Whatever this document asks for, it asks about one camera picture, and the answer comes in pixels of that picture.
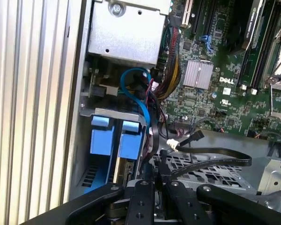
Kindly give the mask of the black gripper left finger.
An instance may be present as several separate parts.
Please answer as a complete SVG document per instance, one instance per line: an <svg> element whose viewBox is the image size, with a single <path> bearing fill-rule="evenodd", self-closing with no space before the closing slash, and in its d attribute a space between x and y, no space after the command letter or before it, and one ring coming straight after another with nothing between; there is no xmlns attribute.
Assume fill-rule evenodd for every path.
<svg viewBox="0 0 281 225"><path fill-rule="evenodd" d="M152 225L155 187L146 163L141 179L123 187L107 183L25 222L26 225Z"/></svg>

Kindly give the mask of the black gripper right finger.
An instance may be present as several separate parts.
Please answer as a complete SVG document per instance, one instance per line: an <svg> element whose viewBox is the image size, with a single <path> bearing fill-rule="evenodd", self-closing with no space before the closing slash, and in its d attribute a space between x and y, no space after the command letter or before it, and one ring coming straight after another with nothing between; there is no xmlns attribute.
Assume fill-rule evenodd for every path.
<svg viewBox="0 0 281 225"><path fill-rule="evenodd" d="M167 164L160 165L165 218L184 225L281 225L281 213L214 185L196 190L170 177Z"/></svg>

